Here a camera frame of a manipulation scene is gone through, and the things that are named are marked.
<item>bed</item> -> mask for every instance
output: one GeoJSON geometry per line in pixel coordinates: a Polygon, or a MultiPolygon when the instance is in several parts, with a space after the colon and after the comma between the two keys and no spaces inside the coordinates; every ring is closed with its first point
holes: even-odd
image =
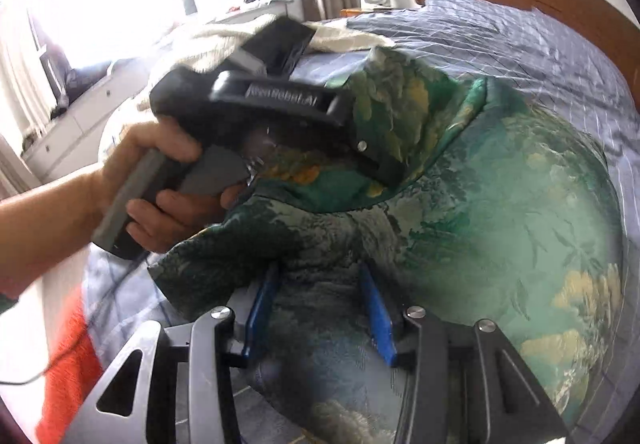
{"type": "MultiPolygon", "coordinates": [[[[614,429],[622,427],[619,421],[631,406],[640,382],[640,363],[634,359],[640,350],[636,321],[640,301],[640,192],[636,186],[640,182],[636,110],[640,104],[640,30],[603,0],[416,1],[423,6],[361,15],[350,18],[348,26],[391,38],[397,49],[454,78],[494,76],[591,134],[604,147],[626,235],[624,296],[608,353],[592,370],[585,401],[572,427],[578,444],[604,442],[614,429]]],[[[366,56],[364,51],[311,54],[302,59],[293,77],[323,83],[353,72],[366,56]]],[[[109,136],[106,131],[103,140],[109,136]]],[[[111,280],[123,271],[103,255],[93,259],[84,274],[84,312],[91,311],[111,280]]],[[[179,323],[179,318],[172,318],[174,312],[167,312],[158,290],[149,284],[153,283],[148,273],[127,281],[116,294],[117,305],[114,302],[90,330],[97,358],[103,364],[110,361],[109,356],[113,359],[142,319],[179,323]]],[[[240,390],[247,391],[244,383],[240,390]]],[[[255,426],[255,421],[261,420],[255,428],[256,440],[242,430],[247,442],[286,444],[298,440],[295,433],[288,440],[282,440],[282,432],[267,436],[266,426],[286,426],[282,416],[257,416],[255,396],[244,404],[242,399],[236,397],[238,411],[244,414],[241,429],[247,421],[255,426]]]]}

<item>bed sheet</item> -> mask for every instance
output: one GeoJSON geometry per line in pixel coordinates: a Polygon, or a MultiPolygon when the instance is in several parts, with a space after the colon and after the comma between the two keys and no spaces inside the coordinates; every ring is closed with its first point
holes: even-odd
{"type": "MultiPolygon", "coordinates": [[[[482,0],[426,0],[417,10],[360,15],[348,25],[387,36],[399,49],[454,78],[488,74],[502,79],[602,144],[625,235],[623,304],[612,344],[593,371],[572,430],[577,443],[602,442],[640,383],[640,360],[635,358],[640,355],[640,116],[622,74],[597,47],[538,10],[482,0]]],[[[352,72],[365,56],[309,56],[294,78],[323,82],[352,72]]]]}

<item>metal screw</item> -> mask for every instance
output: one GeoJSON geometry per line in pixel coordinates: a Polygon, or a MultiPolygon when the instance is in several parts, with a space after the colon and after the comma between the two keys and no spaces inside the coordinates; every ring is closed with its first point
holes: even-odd
{"type": "Polygon", "coordinates": [[[490,319],[481,319],[478,322],[478,328],[482,332],[493,332],[495,331],[495,323],[490,319]]]}
{"type": "Polygon", "coordinates": [[[229,309],[229,307],[226,307],[225,305],[222,305],[220,307],[213,307],[213,310],[211,311],[211,317],[215,319],[224,319],[228,318],[229,316],[231,316],[231,309],[229,309]]]}
{"type": "Polygon", "coordinates": [[[412,319],[422,319],[427,315],[427,311],[418,305],[412,305],[406,310],[406,315],[412,319]]]}

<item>blanket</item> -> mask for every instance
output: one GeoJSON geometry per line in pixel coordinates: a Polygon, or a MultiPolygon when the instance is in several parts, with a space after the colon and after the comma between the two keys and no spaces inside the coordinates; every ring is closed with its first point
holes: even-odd
{"type": "MultiPolygon", "coordinates": [[[[455,82],[393,50],[330,84],[356,95],[358,134],[409,166],[402,186],[283,150],[222,225],[119,291],[139,300],[129,329],[193,319],[278,259],[269,354],[250,384],[328,442],[390,442],[404,378],[380,365],[355,300],[366,257],[443,319],[497,321],[571,424],[620,308],[620,214],[600,148],[494,79],[455,82]]],[[[95,248],[91,265],[105,287],[123,272],[95,248]]],[[[122,328],[92,333],[105,364],[122,328]]]]}

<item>forearm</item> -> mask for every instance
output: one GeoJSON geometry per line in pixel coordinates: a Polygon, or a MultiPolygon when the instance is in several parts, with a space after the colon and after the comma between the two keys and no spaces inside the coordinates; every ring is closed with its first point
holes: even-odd
{"type": "Polygon", "coordinates": [[[17,297],[89,243],[102,213],[92,195],[95,166],[0,202],[0,293],[17,297]]]}

